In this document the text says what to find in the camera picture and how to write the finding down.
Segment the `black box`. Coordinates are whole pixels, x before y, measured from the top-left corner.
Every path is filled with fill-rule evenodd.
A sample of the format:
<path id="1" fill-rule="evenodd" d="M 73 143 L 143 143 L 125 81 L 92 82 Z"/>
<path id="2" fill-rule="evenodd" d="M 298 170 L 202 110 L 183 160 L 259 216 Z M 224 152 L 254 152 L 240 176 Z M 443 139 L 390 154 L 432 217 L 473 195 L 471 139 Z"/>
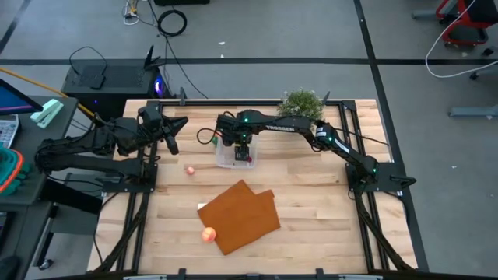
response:
<path id="1" fill-rule="evenodd" d="M 211 0 L 153 0 L 155 5 L 207 5 Z"/>

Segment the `small black device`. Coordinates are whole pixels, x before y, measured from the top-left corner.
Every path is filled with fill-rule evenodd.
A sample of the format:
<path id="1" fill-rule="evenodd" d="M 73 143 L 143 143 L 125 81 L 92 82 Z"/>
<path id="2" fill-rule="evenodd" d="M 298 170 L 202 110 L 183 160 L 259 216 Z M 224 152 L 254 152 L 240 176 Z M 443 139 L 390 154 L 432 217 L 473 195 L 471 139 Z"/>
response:
<path id="1" fill-rule="evenodd" d="M 107 64 L 104 64 L 102 69 L 98 69 L 96 66 L 93 68 L 93 79 L 90 83 L 92 89 L 100 89 L 105 81 L 105 71 L 107 69 Z"/>

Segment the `potted green plant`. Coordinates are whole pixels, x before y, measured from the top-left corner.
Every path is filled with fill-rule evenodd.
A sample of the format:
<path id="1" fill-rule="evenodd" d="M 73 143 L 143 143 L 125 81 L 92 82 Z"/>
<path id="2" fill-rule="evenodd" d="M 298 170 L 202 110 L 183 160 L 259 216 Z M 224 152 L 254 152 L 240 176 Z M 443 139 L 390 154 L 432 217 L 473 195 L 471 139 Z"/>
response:
<path id="1" fill-rule="evenodd" d="M 322 120 L 323 108 L 324 104 L 315 91 L 299 88 L 283 93 L 277 112 L 279 116 L 299 116 Z"/>

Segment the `black metal table frame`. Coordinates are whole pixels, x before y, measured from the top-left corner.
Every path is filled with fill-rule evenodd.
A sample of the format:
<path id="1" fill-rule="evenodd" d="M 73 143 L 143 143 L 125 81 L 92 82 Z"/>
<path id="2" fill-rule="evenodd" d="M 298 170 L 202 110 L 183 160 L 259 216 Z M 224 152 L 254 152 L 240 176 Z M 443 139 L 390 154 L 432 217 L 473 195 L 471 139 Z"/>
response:
<path id="1" fill-rule="evenodd" d="M 168 116 L 189 121 L 177 135 L 180 152 L 158 148 L 156 190 L 149 199 L 139 260 L 143 274 L 329 274 L 367 270 L 356 205 L 348 192 L 345 162 L 317 153 L 299 135 L 264 131 L 254 168 L 216 164 L 209 143 L 216 117 L 246 109 L 275 113 L 274 100 L 193 100 L 168 103 Z M 195 169 L 193 175 L 187 168 Z M 198 204 L 243 180 L 255 193 L 271 190 L 281 227 L 224 255 L 202 239 Z"/>

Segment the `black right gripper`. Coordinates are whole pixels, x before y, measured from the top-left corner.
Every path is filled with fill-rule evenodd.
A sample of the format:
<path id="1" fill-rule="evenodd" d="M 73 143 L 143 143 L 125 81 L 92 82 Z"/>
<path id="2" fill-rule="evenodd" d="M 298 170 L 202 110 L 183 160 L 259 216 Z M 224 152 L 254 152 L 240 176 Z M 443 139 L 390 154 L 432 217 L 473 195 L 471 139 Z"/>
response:
<path id="1" fill-rule="evenodd" d="M 226 147 L 232 145 L 249 145 L 252 142 L 253 133 L 251 131 L 222 131 L 222 143 Z M 236 161 L 248 161 L 249 159 L 249 148 L 247 146 L 236 146 L 234 148 L 235 160 Z"/>

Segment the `mint green stapler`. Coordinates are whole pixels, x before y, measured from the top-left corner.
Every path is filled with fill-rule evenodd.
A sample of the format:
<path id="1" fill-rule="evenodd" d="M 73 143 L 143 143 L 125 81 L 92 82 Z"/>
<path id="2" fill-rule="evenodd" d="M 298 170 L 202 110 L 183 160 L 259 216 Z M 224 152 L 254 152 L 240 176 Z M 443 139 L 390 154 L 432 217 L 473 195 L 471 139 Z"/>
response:
<path id="1" fill-rule="evenodd" d="M 45 129 L 58 115 L 64 104 L 56 99 L 51 99 L 43 105 L 41 112 L 30 115 L 30 120 L 37 124 L 39 128 Z"/>

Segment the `orange cloth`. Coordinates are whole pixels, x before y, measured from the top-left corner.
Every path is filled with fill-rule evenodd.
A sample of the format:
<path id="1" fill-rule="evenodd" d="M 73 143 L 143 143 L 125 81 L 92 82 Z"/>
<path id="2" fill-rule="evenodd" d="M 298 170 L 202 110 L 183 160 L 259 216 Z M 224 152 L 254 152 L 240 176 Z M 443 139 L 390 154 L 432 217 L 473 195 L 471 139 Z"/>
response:
<path id="1" fill-rule="evenodd" d="M 254 193 L 240 180 L 198 210 L 205 227 L 216 231 L 222 254 L 231 254 L 281 227 L 271 190 Z"/>

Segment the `clear plastic tupperware container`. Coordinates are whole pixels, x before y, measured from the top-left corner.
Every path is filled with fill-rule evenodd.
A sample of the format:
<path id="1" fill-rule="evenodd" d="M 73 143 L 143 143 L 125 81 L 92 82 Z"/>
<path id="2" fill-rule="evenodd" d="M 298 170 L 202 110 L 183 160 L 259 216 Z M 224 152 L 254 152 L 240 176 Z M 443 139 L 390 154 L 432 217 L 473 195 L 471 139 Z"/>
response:
<path id="1" fill-rule="evenodd" d="M 222 138 L 217 136 L 218 144 L 216 146 L 216 164 L 222 168 L 228 169 L 252 169 L 255 167 L 258 157 L 258 136 L 253 135 L 252 142 L 249 145 L 246 145 L 249 148 L 249 156 L 253 159 L 252 162 L 248 161 L 236 161 L 235 160 L 235 152 L 234 148 L 236 146 L 241 147 L 243 145 L 232 145 L 230 147 L 226 147 L 222 143 Z"/>

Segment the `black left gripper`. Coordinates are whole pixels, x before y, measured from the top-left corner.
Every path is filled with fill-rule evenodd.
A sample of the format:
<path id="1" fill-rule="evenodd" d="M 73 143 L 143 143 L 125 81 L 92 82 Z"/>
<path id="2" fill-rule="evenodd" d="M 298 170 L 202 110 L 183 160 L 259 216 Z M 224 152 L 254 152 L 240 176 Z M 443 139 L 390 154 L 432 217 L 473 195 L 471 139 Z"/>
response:
<path id="1" fill-rule="evenodd" d="M 175 136 L 183 128 L 183 125 L 188 123 L 188 117 L 167 117 L 153 106 L 140 108 L 138 116 L 142 118 L 139 127 L 144 132 L 148 145 L 165 141 L 172 155 L 179 153 Z"/>

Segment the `black computer tower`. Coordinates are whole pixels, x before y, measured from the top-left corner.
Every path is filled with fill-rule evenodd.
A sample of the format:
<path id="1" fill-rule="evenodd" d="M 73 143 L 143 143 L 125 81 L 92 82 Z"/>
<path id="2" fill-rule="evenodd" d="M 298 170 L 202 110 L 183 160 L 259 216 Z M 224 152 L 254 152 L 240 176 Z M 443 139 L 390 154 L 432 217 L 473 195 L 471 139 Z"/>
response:
<path id="1" fill-rule="evenodd" d="M 92 89 L 93 68 L 102 69 L 104 64 L 105 81 L 100 89 Z M 152 48 L 137 61 L 79 61 L 68 71 L 61 91 L 108 121 L 123 115 L 128 100 L 173 97 L 160 66 Z"/>

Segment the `grey metal table foot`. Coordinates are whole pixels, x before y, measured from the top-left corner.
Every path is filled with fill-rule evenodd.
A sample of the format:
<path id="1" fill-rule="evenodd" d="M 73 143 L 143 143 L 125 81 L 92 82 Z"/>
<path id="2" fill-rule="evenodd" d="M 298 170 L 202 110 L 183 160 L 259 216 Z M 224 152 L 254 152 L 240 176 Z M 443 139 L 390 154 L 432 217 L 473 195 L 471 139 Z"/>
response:
<path id="1" fill-rule="evenodd" d="M 498 117 L 498 105 L 491 107 L 452 107 L 450 117 Z"/>
<path id="2" fill-rule="evenodd" d="M 437 20 L 439 16 L 435 10 L 415 10 L 411 13 L 413 19 L 431 19 Z"/>

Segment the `red rolling stool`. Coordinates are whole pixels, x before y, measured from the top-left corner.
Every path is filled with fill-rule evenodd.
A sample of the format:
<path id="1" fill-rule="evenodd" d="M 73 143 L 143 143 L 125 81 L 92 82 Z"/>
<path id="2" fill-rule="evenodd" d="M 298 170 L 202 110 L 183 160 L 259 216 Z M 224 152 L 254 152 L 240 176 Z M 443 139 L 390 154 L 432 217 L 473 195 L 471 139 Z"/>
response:
<path id="1" fill-rule="evenodd" d="M 498 23 L 498 7 L 494 0 L 442 0 L 436 16 L 448 24 L 442 36 L 446 45 L 475 46 L 487 42 L 486 30 Z"/>

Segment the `yellow pole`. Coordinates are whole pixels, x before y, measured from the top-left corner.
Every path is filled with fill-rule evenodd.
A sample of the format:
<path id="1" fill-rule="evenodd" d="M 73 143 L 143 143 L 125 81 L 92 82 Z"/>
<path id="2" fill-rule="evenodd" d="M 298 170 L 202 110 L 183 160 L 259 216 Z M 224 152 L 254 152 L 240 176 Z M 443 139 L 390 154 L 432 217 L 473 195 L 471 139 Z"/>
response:
<path id="1" fill-rule="evenodd" d="M 13 77 L 15 77 L 15 78 L 17 78 L 17 79 L 23 80 L 24 82 L 28 82 L 28 83 L 30 83 L 30 84 L 32 84 L 32 85 L 35 85 L 35 86 L 38 86 L 38 87 L 40 87 L 40 88 L 46 89 L 46 90 L 48 90 L 48 91 L 50 91 L 50 92 L 52 92 L 52 93 L 55 93 L 55 94 L 57 94 L 57 95 L 59 95 L 59 96 L 61 96 L 61 97 L 64 97 L 64 98 L 69 98 L 69 96 L 68 96 L 68 95 L 66 95 L 65 93 L 61 92 L 61 91 L 60 91 L 60 90 L 58 90 L 58 89 L 52 88 L 52 87 L 50 87 L 50 86 L 47 86 L 47 85 L 45 85 L 45 84 L 43 84 L 43 83 L 41 83 L 41 82 L 37 82 L 37 81 L 34 81 L 34 80 L 32 80 L 32 79 L 29 79 L 29 78 L 27 78 L 27 77 L 25 77 L 25 76 L 23 76 L 23 75 L 20 75 L 20 74 L 18 74 L 18 73 L 16 73 L 16 72 L 13 72 L 13 71 L 8 70 L 8 69 L 6 69 L 6 68 L 0 68 L 0 72 L 5 73 L 5 74 L 10 75 L 10 76 L 13 76 Z M 80 109 L 80 110 L 81 110 L 84 114 L 88 115 L 88 116 L 89 116 L 89 118 L 93 118 L 93 117 L 95 117 L 94 112 L 92 112 L 92 111 L 91 111 L 90 109 L 88 109 L 87 107 L 83 106 L 81 103 L 79 103 L 79 104 L 78 104 L 78 108 L 79 108 L 79 109 Z"/>

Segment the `computer monitor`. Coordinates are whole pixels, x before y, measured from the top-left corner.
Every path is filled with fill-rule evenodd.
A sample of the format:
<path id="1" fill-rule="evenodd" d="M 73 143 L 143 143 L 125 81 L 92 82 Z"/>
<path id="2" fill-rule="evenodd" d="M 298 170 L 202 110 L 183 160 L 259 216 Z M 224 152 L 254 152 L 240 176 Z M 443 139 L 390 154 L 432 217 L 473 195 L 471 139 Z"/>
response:
<path id="1" fill-rule="evenodd" d="M 0 79 L 0 115 L 28 114 L 42 110 L 39 103 Z"/>

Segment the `teal and orange bin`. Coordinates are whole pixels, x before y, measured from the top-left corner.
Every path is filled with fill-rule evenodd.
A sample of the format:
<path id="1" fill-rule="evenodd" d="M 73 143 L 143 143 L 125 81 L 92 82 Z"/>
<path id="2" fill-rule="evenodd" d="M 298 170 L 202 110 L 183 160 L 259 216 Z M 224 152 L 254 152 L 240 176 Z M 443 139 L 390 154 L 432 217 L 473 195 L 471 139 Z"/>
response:
<path id="1" fill-rule="evenodd" d="M 0 147 L 0 196 L 14 194 L 29 172 L 30 165 L 20 152 Z"/>

